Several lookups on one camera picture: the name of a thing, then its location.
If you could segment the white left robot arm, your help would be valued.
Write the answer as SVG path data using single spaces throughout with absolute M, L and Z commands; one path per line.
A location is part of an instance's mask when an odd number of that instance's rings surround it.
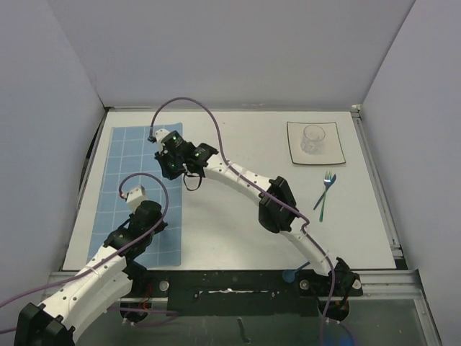
M 85 267 L 39 305 L 19 313 L 15 345 L 75 345 L 83 332 L 119 298 L 139 296 L 147 269 L 135 261 L 167 224 L 162 207 L 145 200 L 111 232 Z

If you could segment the blue grid placemat cloth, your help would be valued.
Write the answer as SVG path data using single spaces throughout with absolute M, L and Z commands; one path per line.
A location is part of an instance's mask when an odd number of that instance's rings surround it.
M 145 172 L 158 177 L 168 190 L 169 209 L 165 217 L 168 226 L 153 236 L 151 244 L 136 262 L 147 268 L 178 267 L 181 264 L 182 181 L 162 177 L 161 168 L 154 159 L 157 146 L 148 141 L 148 135 L 148 126 L 112 129 L 88 258 L 93 257 L 109 233 L 129 217 L 130 208 L 119 194 L 121 181 L 129 174 Z

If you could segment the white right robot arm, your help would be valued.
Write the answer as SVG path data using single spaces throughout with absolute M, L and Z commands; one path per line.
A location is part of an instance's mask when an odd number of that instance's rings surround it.
M 158 145 L 154 154 L 163 177 L 181 175 L 212 179 L 254 201 L 258 222 L 267 231 L 284 236 L 306 258 L 310 269 L 321 275 L 322 289 L 347 296 L 362 289 L 359 276 L 340 257 L 328 253 L 306 230 L 310 221 L 296 208 L 290 186 L 283 177 L 274 179 L 249 171 L 226 159 L 216 148 L 195 146 L 175 130 L 150 130 L 148 140 Z

